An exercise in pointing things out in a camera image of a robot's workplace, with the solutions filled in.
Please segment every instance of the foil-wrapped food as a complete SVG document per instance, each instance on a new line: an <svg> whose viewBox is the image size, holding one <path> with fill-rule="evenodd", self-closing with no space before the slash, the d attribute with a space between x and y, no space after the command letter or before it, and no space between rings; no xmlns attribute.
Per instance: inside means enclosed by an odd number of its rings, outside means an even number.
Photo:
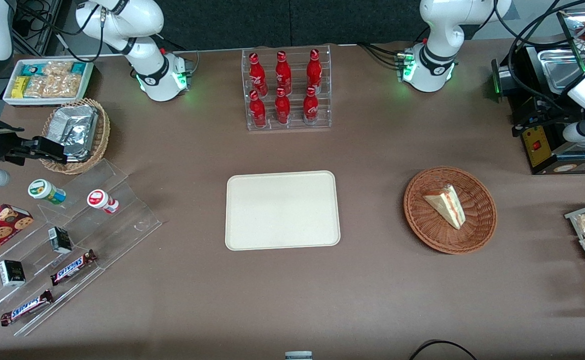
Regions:
<svg viewBox="0 0 585 360"><path fill-rule="evenodd" d="M97 128L99 112L91 105L61 107L50 120L46 138L63 145L68 162L86 162Z"/></svg>

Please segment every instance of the table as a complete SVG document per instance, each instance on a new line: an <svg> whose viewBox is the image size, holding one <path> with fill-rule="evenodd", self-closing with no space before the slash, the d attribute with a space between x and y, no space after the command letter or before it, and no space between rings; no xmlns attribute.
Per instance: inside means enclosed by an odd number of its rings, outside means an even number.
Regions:
<svg viewBox="0 0 585 360"><path fill-rule="evenodd" d="M88 95L112 121L106 157L167 223L28 337L0 328L0 359L407 359L433 338L480 359L585 358L585 256L563 218L585 207L585 175L530 175L508 104L489 96L508 44L468 41L436 93L333 45L333 127L287 133L246 130L240 51L201 54L192 91L166 103L123 57L103 57ZM50 112L7 106L1 120L34 136ZM406 223L404 188L434 166L469 171L494 196L498 226L480 251L431 250ZM13 176L0 204L30 210L28 183L71 179L38 161L0 168ZM339 244L226 248L228 178L315 170L336 177Z"/></svg>

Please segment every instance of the dark wall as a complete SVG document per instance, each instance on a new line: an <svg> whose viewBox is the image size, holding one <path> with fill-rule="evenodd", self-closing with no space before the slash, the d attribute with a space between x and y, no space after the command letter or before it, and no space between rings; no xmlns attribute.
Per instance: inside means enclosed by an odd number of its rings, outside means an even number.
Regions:
<svg viewBox="0 0 585 360"><path fill-rule="evenodd" d="M427 27L420 0L156 1L162 36L187 50L412 41Z"/></svg>

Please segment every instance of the brown wicker basket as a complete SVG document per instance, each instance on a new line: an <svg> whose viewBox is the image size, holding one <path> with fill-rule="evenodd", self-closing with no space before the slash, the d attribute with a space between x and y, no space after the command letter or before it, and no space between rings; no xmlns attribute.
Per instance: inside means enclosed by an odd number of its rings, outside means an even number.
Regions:
<svg viewBox="0 0 585 360"><path fill-rule="evenodd" d="M50 171L68 175L85 173L104 157L104 153L108 146L108 136L110 135L110 119L108 118L108 114L97 101L90 98L82 98L82 100L69 102L68 104L61 105L61 107L78 107L79 105L91 105L99 111L99 118L96 121L96 129L94 130L93 146L90 151L91 156L85 162L68 162L67 164L58 164L53 161L41 160L43 166ZM41 132L41 135L44 137L48 134L48 127L51 124L55 112L53 111L50 116L48 116L48 121L46 121L43 126L43 132Z"/></svg>
<svg viewBox="0 0 585 360"><path fill-rule="evenodd" d="M460 230L446 221L423 197L426 191L455 187L466 214ZM459 168L438 166L416 174L404 194L404 213L414 233L433 249L468 254L482 248L497 227L497 208L491 193L475 176Z"/></svg>

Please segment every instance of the coca-cola bottle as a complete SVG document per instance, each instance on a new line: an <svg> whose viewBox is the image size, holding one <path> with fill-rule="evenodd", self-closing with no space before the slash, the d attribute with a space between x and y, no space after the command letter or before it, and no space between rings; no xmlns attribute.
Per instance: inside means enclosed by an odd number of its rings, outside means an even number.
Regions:
<svg viewBox="0 0 585 360"><path fill-rule="evenodd" d="M268 95L268 85L266 84L266 72L263 66L259 63L259 56L253 52L248 55L250 61L250 81L253 88L259 94L259 98Z"/></svg>
<svg viewBox="0 0 585 360"><path fill-rule="evenodd" d="M250 116L253 119L254 126L263 128L266 126L266 107L256 90L250 91Z"/></svg>
<svg viewBox="0 0 585 360"><path fill-rule="evenodd" d="M317 124L317 109L320 106L320 102L315 96L315 88L309 86L306 89L306 98L303 100L303 121L306 125Z"/></svg>
<svg viewBox="0 0 585 360"><path fill-rule="evenodd" d="M286 91L282 87L277 88L277 99L274 101L274 107L277 111L277 121L281 125L288 124L291 114L291 102L286 96Z"/></svg>
<svg viewBox="0 0 585 360"><path fill-rule="evenodd" d="M315 88L315 94L322 92L322 63L320 63L320 51L316 48L310 51L310 62L306 68L308 86Z"/></svg>
<svg viewBox="0 0 585 360"><path fill-rule="evenodd" d="M282 87L286 95L290 95L293 92L293 74L284 51L277 52L277 66L274 68L274 73L277 75L277 87Z"/></svg>

